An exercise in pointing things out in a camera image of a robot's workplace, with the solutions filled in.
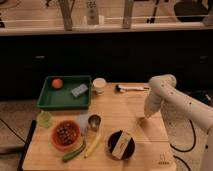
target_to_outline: bowl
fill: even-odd
[[[72,150],[80,138],[80,126],[73,120],[65,120],[57,124],[52,132],[52,143],[60,151]]]
[[[122,130],[118,132],[114,132],[109,137],[107,145],[108,145],[108,150],[110,154],[113,156],[113,158],[117,160],[127,160],[133,155],[135,151],[135,142],[133,138],[131,137],[129,133]]]

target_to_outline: red fruit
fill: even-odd
[[[52,87],[55,89],[60,89],[63,86],[63,81],[60,78],[55,78],[52,81]]]

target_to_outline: green cucumber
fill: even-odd
[[[62,157],[62,161],[63,162],[68,162],[69,160],[73,159],[74,157],[79,155],[85,149],[85,147],[86,147],[86,141],[84,139],[82,145],[77,150],[65,154]]]

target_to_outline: wooden table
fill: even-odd
[[[125,85],[144,85],[126,83]],[[101,95],[93,93],[88,111],[52,111],[53,124],[50,128],[37,126],[29,146],[23,169],[25,171],[157,171],[176,170],[173,154],[161,113],[143,120],[144,101],[148,91],[129,91],[115,93],[114,83],[108,83]],[[50,141],[53,127],[65,119],[75,119],[80,114],[99,114],[102,118],[99,131],[102,141],[94,153],[84,158],[84,152],[73,160],[63,163],[64,153],[56,150]],[[126,161],[116,161],[106,150],[109,136],[119,130],[130,133],[135,141],[135,152]],[[89,131],[87,144],[94,133]]]

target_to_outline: dark bowl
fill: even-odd
[[[112,154],[113,152],[113,149],[115,148],[116,146],[116,143],[118,142],[121,134],[122,134],[123,131],[118,131],[118,132],[115,132],[113,133],[110,137],[109,137],[109,140],[108,140],[108,150],[109,152]],[[121,160],[125,160],[125,159],[129,159],[133,153],[135,151],[135,142],[133,140],[133,138],[131,137],[128,145],[127,145],[127,148],[125,149],[123,155],[122,155],[122,158]]]

